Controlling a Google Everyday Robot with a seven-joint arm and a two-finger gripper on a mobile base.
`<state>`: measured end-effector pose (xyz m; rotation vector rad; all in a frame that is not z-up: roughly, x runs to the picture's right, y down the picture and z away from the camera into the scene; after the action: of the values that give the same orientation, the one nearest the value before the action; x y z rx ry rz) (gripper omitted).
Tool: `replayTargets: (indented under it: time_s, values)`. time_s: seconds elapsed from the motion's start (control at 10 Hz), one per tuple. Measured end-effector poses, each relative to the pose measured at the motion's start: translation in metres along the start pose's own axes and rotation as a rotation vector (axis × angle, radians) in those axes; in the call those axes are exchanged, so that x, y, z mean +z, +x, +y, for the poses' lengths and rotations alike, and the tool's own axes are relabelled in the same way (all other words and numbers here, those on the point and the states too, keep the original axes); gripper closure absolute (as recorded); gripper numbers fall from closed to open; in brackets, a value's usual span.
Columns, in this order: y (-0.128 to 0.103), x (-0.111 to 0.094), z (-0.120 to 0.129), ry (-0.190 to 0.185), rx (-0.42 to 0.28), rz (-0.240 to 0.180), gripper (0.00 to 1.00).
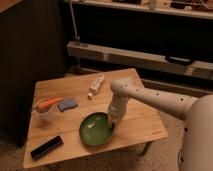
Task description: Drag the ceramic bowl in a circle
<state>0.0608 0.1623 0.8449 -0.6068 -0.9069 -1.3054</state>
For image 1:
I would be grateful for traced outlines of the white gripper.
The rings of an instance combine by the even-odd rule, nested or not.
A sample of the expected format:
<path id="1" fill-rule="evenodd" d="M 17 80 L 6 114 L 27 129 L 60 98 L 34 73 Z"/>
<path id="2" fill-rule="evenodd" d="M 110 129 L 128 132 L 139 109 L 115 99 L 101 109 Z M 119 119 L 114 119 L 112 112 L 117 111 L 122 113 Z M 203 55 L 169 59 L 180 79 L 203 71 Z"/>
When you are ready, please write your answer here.
<path id="1" fill-rule="evenodd" d="M 111 131 L 114 131 L 116 129 L 115 123 L 118 123 L 126 114 L 128 101 L 129 99 L 126 97 L 121 96 L 112 97 L 112 100 L 108 107 L 108 115 L 109 115 L 108 126 L 111 129 Z"/>

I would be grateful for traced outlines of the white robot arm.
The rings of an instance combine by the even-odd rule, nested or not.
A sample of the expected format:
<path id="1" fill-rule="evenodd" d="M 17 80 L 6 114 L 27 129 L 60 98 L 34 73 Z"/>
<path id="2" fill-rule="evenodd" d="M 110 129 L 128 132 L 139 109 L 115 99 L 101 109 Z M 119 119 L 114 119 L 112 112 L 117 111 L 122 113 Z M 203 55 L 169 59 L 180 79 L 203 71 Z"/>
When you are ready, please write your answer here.
<path id="1" fill-rule="evenodd" d="M 113 80 L 109 123 L 118 125 L 130 99 L 143 102 L 185 122 L 179 171 L 213 171 L 213 95 L 200 98 L 140 87 L 130 77 Z"/>

